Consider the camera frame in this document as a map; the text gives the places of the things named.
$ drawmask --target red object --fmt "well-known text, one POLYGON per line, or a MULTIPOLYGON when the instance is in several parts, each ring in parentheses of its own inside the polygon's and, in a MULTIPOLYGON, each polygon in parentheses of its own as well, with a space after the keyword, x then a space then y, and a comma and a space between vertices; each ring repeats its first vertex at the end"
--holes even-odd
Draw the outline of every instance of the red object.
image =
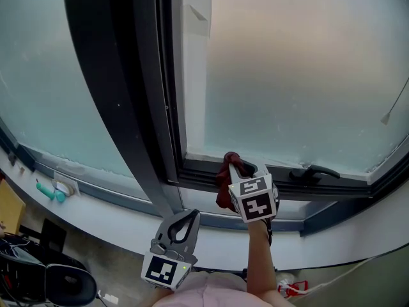
POLYGON ((4 279, 6 280, 7 287, 8 287, 9 289, 12 289, 12 288, 13 288, 12 282, 10 281, 10 279, 8 278, 7 275, 4 277, 4 279))
MULTIPOLYGON (((302 281, 302 282, 295 282, 293 284, 288 285, 291 288, 294 288, 296 290, 302 290, 302 291, 306 291, 308 290, 308 281, 302 281)), ((279 286, 279 292, 281 293, 281 291, 283 291, 284 288, 280 285, 279 286)), ((299 294, 298 292, 295 292, 292 289, 288 289, 286 288, 286 296, 284 298, 288 298, 288 297, 295 297, 296 295, 304 295, 304 294, 299 294)))
POLYGON ((237 153, 228 152, 226 155, 224 155, 222 168, 216 175, 216 184, 220 188, 219 193, 217 194, 216 203, 221 208, 228 208, 233 212, 237 212, 235 206, 231 202, 229 194, 229 185, 231 184, 229 164, 235 165, 242 176, 249 176, 244 169, 243 161, 240 159, 240 156, 237 153))

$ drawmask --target pink shirt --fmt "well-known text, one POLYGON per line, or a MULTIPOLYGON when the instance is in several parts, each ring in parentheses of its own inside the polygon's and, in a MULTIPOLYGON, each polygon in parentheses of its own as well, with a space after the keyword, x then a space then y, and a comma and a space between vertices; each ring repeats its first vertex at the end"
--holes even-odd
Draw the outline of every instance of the pink shirt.
POLYGON ((246 282, 230 273, 193 272, 179 289, 153 307, 271 307, 246 292, 246 282))

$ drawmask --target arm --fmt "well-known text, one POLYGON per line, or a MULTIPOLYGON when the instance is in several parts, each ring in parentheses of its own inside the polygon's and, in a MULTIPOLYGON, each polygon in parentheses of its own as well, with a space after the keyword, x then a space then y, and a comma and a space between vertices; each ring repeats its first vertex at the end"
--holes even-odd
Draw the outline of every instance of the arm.
POLYGON ((267 228, 262 221, 248 223, 250 234, 247 292, 274 307, 293 306, 277 291, 267 228))
POLYGON ((164 289, 164 288, 155 288, 152 295, 149 297, 146 297, 141 301, 137 307, 152 307, 154 304, 156 304, 158 301, 160 301, 162 298, 173 294, 172 290, 164 289))

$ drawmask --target black chair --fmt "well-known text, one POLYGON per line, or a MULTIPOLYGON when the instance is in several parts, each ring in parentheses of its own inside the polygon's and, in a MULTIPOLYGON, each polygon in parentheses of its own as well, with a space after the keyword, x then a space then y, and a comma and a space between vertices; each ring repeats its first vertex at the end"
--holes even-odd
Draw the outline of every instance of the black chair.
MULTIPOLYGON (((45 265, 41 259, 46 256, 35 242, 11 235, 0 239, 0 292, 17 304, 72 307, 85 306, 95 299, 96 282, 88 271, 72 265, 45 265)), ((78 263, 71 258, 61 260, 78 263)))

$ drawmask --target window handle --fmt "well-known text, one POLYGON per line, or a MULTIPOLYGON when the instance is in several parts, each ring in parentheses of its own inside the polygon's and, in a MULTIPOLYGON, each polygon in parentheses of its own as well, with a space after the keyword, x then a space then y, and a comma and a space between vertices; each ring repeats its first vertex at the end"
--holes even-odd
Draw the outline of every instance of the window handle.
POLYGON ((341 177, 336 171, 317 165, 311 165, 307 169, 293 169, 292 171, 290 171, 289 177, 293 181, 316 183, 322 179, 321 174, 327 174, 335 178, 341 177))

